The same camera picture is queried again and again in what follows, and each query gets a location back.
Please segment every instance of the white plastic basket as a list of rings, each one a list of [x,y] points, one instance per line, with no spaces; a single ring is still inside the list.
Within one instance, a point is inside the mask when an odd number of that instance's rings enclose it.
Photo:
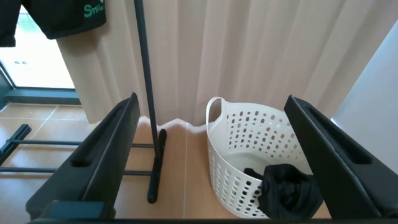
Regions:
[[[211,106],[221,100],[221,115],[209,122]],[[210,176],[218,200],[242,218],[267,218],[259,209],[261,180],[243,173],[263,174],[267,165],[292,164],[312,174],[286,114],[253,103],[212,98],[206,109]]]

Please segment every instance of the black garment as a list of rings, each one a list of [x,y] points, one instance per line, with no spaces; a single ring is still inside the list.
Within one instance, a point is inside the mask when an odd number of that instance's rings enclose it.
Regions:
[[[290,164],[266,166],[264,176],[250,168],[244,173],[262,179],[259,209],[269,218],[312,218],[323,202],[314,177]]]
[[[15,47],[21,5],[48,39],[78,34],[106,22],[104,0],[0,0],[0,47]]]

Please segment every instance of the black metal bar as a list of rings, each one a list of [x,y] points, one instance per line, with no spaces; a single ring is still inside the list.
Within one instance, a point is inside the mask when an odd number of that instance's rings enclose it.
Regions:
[[[42,144],[42,145],[60,145],[60,146],[79,146],[80,141],[44,141],[44,140],[18,140],[8,139],[6,142],[17,144]],[[131,147],[153,148],[153,144],[131,144]]]
[[[27,124],[21,125],[18,130],[11,136],[11,139],[24,139],[32,129]],[[6,142],[0,149],[0,166],[16,149],[18,144]]]
[[[30,173],[54,173],[55,168],[30,168],[30,167],[0,167],[0,172],[30,172]],[[152,171],[125,170],[124,175],[147,175],[151,176]]]
[[[139,36],[139,45],[141,48],[142,68],[144,69],[144,79],[145,79],[145,88],[147,92],[150,127],[152,129],[152,138],[154,139],[154,146],[155,146],[155,158],[162,160],[163,158],[160,153],[159,139],[157,137],[155,103],[154,103],[154,94],[152,92],[152,80],[150,77],[149,53],[148,53],[148,43],[147,43],[147,32],[145,27],[144,6],[142,0],[135,0],[134,4],[136,6],[137,29]]]

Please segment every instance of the horizontal metal bar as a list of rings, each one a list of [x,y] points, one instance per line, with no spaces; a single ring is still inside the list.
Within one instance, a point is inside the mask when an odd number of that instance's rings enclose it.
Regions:
[[[79,146],[79,141],[44,141],[44,140],[17,140],[8,139],[7,142],[17,144],[41,144],[41,145],[61,145],[61,146]],[[131,147],[154,148],[153,144],[131,144]]]
[[[0,172],[54,173],[55,168],[0,167]],[[152,175],[152,171],[125,170],[124,175]]]

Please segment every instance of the curtain fold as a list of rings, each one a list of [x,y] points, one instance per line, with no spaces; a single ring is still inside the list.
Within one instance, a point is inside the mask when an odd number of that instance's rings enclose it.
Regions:
[[[58,40],[90,122],[132,91],[147,102],[134,1]],[[291,94],[331,117],[398,19],[398,1],[144,1],[159,124],[201,125],[213,96],[282,110]]]

